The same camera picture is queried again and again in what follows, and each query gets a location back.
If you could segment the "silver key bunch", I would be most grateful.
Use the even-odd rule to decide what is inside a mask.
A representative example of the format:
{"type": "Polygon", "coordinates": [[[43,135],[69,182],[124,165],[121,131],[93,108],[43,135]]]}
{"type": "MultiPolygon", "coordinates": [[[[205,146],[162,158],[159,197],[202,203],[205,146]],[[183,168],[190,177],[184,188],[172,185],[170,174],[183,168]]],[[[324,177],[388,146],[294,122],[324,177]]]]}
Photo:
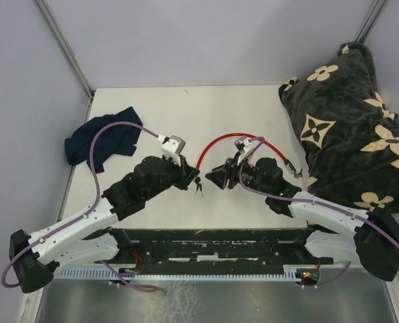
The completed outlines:
{"type": "Polygon", "coordinates": [[[294,178],[301,178],[303,176],[303,170],[300,169],[300,171],[294,173],[294,178]]]}

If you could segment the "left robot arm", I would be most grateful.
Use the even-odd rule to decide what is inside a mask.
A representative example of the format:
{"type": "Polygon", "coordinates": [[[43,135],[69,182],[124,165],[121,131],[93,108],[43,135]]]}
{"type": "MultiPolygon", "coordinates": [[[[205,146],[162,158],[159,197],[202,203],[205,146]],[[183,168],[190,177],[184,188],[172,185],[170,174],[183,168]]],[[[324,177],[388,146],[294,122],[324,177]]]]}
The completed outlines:
{"type": "Polygon", "coordinates": [[[45,229],[30,234],[20,229],[10,237],[9,259],[23,293],[35,292],[70,268],[99,260],[128,261],[133,247],[117,240],[109,227],[143,210],[165,190],[187,190],[200,171],[185,157],[148,156],[122,180],[106,189],[97,202],[45,229]]]}

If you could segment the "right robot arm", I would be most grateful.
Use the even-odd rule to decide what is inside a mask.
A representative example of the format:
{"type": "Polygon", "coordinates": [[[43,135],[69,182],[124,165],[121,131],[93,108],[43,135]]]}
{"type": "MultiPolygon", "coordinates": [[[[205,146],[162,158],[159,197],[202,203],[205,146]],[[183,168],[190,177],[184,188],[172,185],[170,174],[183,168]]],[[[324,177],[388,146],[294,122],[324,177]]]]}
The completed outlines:
{"type": "Polygon", "coordinates": [[[399,271],[399,224],[384,211],[353,209],[315,197],[286,181],[269,157],[253,166],[228,159],[205,177],[222,190],[240,184],[263,196],[276,214],[315,223],[317,228],[292,247],[298,262],[341,260],[360,265],[383,281],[393,281],[399,271]]]}

